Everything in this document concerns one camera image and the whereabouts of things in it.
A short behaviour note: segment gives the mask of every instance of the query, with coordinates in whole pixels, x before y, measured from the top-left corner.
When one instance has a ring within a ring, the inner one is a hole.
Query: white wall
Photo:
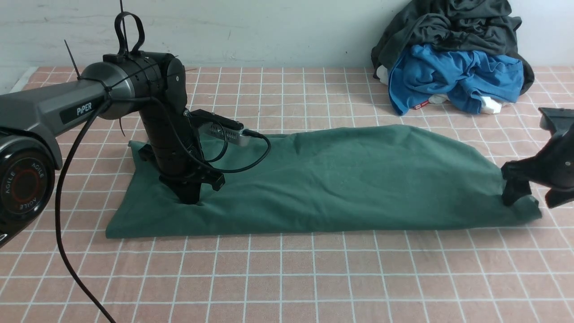
[[[408,0],[125,0],[148,51],[201,66],[361,67]],[[532,65],[574,65],[574,1],[513,0],[520,53]],[[0,66],[80,65],[117,51],[116,0],[1,0]],[[135,25],[128,23],[130,46]]]

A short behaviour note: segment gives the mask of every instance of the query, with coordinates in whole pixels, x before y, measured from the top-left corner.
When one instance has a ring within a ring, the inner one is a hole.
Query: black handle loop
[[[122,13],[120,13],[119,15],[116,16],[115,18],[115,34],[118,36],[118,40],[119,40],[119,51],[118,51],[118,55],[121,56],[126,56],[128,53],[128,48],[127,48],[127,44],[126,44],[126,39],[124,38],[123,34],[122,34],[122,29],[121,29],[121,22],[122,20],[127,17],[127,16],[132,16],[134,17],[135,20],[135,24],[138,28],[138,33],[139,33],[139,38],[138,38],[138,42],[134,45],[134,47],[131,49],[131,54],[135,55],[139,52],[139,48],[141,47],[141,45],[144,44],[145,41],[145,33],[144,33],[144,25],[142,24],[141,19],[139,19],[138,16],[136,16],[133,13],[129,13],[127,11],[124,11]]]

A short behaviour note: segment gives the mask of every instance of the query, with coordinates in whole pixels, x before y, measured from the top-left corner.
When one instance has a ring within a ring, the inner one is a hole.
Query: metal device
[[[574,110],[538,110],[542,113],[540,127],[552,136],[535,156],[502,166],[506,180],[502,201],[506,206],[531,195],[530,182],[550,188],[545,196],[550,209],[574,202]]]
[[[225,173],[256,166],[271,148],[264,135],[246,129],[240,122],[204,110],[188,110],[183,64],[170,53],[140,50],[145,41],[143,23],[137,15],[123,11],[122,3],[121,8],[114,21],[117,54],[103,55],[102,61],[79,74],[66,43],[77,80],[0,95],[0,248],[41,214],[56,186],[56,242],[60,255],[76,283],[110,322],[115,321],[82,284],[61,242],[63,181],[93,121],[97,117],[121,121],[125,115],[139,113],[149,139],[139,156],[157,168],[159,180],[185,204],[199,201],[202,184],[218,191],[225,183]],[[128,16],[135,20],[139,34],[131,50],[124,21]],[[64,161],[56,137],[81,124],[84,126]],[[202,133],[224,141],[216,158],[205,159]],[[267,150],[254,163],[237,170],[221,170],[210,164],[223,157],[229,143],[245,146],[250,137],[267,142]],[[58,183],[55,170],[61,171]]]

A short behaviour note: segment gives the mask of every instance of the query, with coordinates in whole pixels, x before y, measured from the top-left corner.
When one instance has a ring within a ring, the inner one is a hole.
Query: piper logo
[[[92,110],[92,102],[88,102],[85,105],[76,109],[76,115],[79,117],[84,113],[88,113]]]

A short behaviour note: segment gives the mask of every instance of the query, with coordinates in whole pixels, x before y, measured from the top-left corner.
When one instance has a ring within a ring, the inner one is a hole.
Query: robotic arm
[[[131,51],[120,27],[127,16],[135,19],[139,32]],[[115,31],[119,52],[86,67],[78,80],[0,95],[0,248],[50,200],[55,170],[65,168],[56,137],[82,123],[89,127],[96,117],[114,120],[139,112],[149,138],[140,157],[157,167],[160,181],[186,204],[198,202],[202,184],[218,191],[225,172],[247,170],[267,155],[270,143],[257,132],[213,113],[186,109],[184,66],[172,54],[139,50],[145,40],[139,17],[123,11]],[[219,170],[210,165],[216,159],[203,156],[201,133],[225,141],[218,158],[229,142],[243,146],[250,137],[265,139],[269,147],[251,166]]]

